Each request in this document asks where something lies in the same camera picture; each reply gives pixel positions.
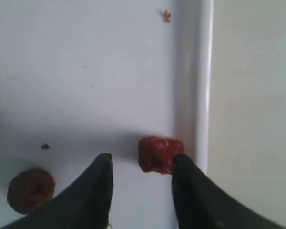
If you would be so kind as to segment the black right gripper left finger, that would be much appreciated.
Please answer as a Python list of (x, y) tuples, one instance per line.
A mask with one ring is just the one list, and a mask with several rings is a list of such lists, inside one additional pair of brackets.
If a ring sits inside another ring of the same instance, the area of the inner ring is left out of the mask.
[(106, 229), (113, 195), (113, 161), (100, 153), (63, 192), (6, 229)]

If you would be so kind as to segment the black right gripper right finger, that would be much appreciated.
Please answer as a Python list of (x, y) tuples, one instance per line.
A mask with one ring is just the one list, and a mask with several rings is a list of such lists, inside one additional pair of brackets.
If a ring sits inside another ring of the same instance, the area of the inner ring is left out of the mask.
[(180, 229), (280, 229), (225, 193), (186, 154), (174, 156), (172, 196)]

